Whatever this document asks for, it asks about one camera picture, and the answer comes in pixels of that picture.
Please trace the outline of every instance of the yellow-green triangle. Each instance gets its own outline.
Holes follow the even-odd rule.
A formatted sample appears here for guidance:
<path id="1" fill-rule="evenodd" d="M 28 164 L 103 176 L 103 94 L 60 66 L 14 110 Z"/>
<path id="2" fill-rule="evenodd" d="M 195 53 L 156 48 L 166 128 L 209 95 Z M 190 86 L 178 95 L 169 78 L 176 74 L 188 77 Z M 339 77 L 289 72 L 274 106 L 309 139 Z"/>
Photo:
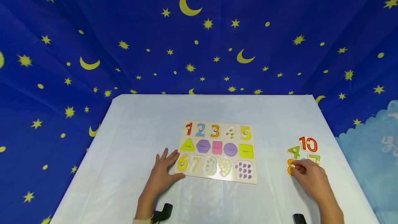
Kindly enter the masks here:
<path id="1" fill-rule="evenodd" d="M 192 140 L 188 138 L 181 146 L 181 151 L 195 151 L 195 147 L 192 143 Z"/>

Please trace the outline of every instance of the hand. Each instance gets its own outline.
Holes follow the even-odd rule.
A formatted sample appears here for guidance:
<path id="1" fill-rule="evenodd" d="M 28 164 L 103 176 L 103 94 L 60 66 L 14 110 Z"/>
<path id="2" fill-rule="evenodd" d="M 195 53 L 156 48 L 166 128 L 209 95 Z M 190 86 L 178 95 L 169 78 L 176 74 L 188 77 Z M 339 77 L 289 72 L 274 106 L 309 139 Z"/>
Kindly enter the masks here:
<path id="1" fill-rule="evenodd" d="M 328 176 L 322 167 L 309 159 L 295 160 L 292 164 L 295 166 L 291 167 L 293 176 L 318 205 L 324 201 L 335 200 Z"/>
<path id="2" fill-rule="evenodd" d="M 142 193 L 156 197 L 170 187 L 173 182 L 185 178 L 183 173 L 174 175 L 168 173 L 168 168 L 176 162 L 180 153 L 175 150 L 167 157 L 167 152 L 168 148 L 165 148 L 162 157 L 159 157 L 159 154 L 156 155 L 155 165 Z"/>

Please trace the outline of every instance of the black clip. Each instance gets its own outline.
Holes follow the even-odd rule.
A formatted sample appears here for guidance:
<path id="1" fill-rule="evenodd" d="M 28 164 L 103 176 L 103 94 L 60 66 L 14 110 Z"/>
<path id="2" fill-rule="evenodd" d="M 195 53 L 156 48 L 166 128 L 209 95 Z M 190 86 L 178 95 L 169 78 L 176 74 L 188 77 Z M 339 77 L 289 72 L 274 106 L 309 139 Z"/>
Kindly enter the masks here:
<path id="1" fill-rule="evenodd" d="M 153 211 L 153 217 L 150 223 L 159 223 L 161 221 L 167 220 L 172 215 L 173 205 L 165 203 L 162 212 Z"/>
<path id="2" fill-rule="evenodd" d="M 293 219 L 294 219 L 294 224 L 307 224 L 304 215 L 302 214 L 294 214 Z"/>

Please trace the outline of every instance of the blue starry backdrop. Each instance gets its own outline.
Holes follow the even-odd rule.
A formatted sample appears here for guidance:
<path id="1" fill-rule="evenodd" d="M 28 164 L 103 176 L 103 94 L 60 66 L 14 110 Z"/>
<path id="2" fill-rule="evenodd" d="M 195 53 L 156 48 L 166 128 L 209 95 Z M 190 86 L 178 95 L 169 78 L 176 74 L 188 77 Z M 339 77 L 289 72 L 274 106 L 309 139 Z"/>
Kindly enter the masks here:
<path id="1" fill-rule="evenodd" d="M 397 25 L 398 0 L 0 0 L 0 223 L 50 223 L 120 94 L 313 94 L 336 136 L 364 125 Z"/>

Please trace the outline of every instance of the purple circle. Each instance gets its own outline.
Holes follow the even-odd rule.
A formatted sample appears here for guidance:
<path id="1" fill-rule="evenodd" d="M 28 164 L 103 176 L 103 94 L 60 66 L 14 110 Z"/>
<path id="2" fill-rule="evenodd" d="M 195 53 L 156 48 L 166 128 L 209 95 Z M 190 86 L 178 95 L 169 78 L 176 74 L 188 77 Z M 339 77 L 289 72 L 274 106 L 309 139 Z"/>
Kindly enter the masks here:
<path id="1" fill-rule="evenodd" d="M 229 157 L 233 157 L 238 153 L 238 148 L 233 143 L 227 143 L 224 145 L 224 153 Z"/>

